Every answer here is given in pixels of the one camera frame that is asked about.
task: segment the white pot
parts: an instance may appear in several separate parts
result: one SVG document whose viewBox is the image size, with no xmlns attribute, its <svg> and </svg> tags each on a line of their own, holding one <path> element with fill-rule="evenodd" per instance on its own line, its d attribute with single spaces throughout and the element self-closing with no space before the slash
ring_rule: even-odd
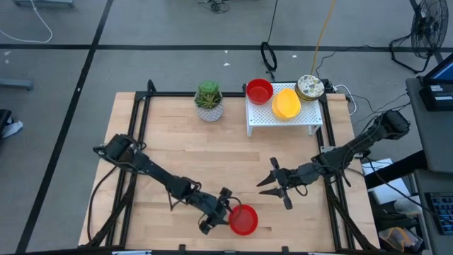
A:
<svg viewBox="0 0 453 255">
<path fill-rule="evenodd" d="M 204 109 L 198 107 L 197 103 L 195 103 L 195 107 L 197 108 L 198 117 L 207 122 L 214 122 L 219 120 L 222 114 L 224 113 L 224 99 L 222 97 L 222 99 L 220 99 L 219 105 L 213 109 Z"/>
</svg>

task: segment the white wire rack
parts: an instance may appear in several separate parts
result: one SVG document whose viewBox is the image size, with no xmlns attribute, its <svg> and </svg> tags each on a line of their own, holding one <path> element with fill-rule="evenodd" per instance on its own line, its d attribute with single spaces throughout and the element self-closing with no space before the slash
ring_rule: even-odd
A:
<svg viewBox="0 0 453 255">
<path fill-rule="evenodd" d="M 294 89 L 295 83 L 272 83 L 274 88 L 274 96 L 283 89 Z M 313 135 L 318 128 L 323 125 L 323 119 L 321 117 L 321 109 L 319 108 L 319 102 L 312 101 L 306 102 L 301 101 L 302 109 L 295 118 L 283 121 L 275 117 L 272 112 L 272 99 L 274 96 L 263 105 L 256 105 L 251 103 L 246 96 L 246 116 L 247 116 L 247 136 L 252 135 L 254 127 L 284 127 L 284 126 L 299 126 L 307 125 L 309 129 L 309 135 Z"/>
</svg>

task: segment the yellow bowl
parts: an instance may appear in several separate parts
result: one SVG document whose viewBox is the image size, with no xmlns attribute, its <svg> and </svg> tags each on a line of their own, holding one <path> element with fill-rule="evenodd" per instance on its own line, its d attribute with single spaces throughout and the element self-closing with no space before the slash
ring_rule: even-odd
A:
<svg viewBox="0 0 453 255">
<path fill-rule="evenodd" d="M 283 89 L 272 101 L 272 110 L 280 120 L 291 120 L 296 117 L 302 106 L 299 97 L 291 89 Z"/>
</svg>

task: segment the red bowl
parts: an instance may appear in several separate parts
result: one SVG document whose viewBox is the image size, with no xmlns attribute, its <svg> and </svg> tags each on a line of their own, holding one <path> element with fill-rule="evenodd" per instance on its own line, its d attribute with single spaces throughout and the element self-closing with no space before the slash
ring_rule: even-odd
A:
<svg viewBox="0 0 453 255">
<path fill-rule="evenodd" d="M 229 215 L 229 227 L 238 235 L 253 233 L 258 226 L 258 215 L 250 205 L 237 205 Z"/>
<path fill-rule="evenodd" d="M 252 103 L 262 105 L 272 98 L 274 88 L 269 81 L 254 79 L 247 84 L 246 93 Z"/>
</svg>

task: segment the fan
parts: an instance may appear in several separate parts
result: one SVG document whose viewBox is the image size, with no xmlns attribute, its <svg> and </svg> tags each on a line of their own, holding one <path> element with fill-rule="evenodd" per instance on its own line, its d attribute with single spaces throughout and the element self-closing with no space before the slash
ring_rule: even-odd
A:
<svg viewBox="0 0 453 255">
<path fill-rule="evenodd" d="M 422 0 L 415 9 L 411 33 L 390 42 L 391 59 L 415 74 L 424 72 L 430 58 L 440 49 L 448 26 L 448 7 L 446 0 Z M 415 70 L 395 58 L 394 45 L 401 45 L 411 38 L 413 53 L 426 60 L 423 70 Z"/>
</svg>

